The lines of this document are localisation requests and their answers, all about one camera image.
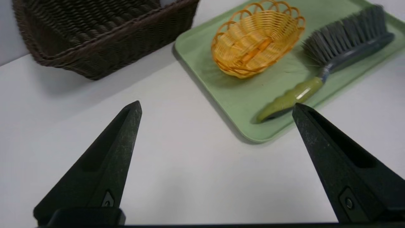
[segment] screw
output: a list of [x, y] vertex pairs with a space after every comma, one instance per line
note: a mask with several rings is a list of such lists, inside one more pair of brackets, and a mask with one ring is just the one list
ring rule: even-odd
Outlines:
[[346, 206], [347, 206], [347, 208], [350, 209], [350, 210], [352, 210], [352, 209], [354, 208], [354, 203], [353, 203], [352, 199], [346, 198], [345, 201], [346, 201]]

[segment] brush bristles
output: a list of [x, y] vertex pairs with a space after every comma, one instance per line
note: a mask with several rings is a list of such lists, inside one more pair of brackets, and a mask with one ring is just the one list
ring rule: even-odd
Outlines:
[[303, 47], [307, 55], [324, 66], [334, 57], [386, 33], [384, 9], [373, 5], [313, 32]]

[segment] brown wicker basket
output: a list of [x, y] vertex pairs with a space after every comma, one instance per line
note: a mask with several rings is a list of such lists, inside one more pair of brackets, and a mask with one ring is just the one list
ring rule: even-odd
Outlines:
[[13, 9], [36, 62], [98, 80], [190, 29], [198, 2], [13, 0]]

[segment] white wall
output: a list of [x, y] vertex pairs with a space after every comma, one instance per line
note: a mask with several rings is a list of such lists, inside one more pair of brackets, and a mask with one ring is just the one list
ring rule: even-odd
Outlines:
[[0, 66], [28, 54], [11, 5], [11, 0], [0, 0]]

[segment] wicker basket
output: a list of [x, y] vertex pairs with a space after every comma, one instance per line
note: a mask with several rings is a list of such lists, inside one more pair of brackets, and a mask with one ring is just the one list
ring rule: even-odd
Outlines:
[[249, 4], [218, 29], [211, 44], [213, 60], [226, 74], [252, 77], [287, 54], [304, 29], [305, 18], [286, 2]]
[[98, 80], [190, 29], [198, 2], [13, 0], [13, 9], [36, 62]]

